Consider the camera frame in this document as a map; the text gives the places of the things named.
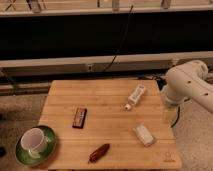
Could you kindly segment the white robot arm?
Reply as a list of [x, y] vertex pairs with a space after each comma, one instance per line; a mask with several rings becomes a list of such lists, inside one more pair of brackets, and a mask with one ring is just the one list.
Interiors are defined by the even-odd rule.
[[201, 60], [193, 60], [170, 68], [166, 84], [160, 91], [165, 121], [173, 125], [179, 117], [179, 106], [190, 98], [213, 114], [213, 86], [205, 81], [208, 67]]

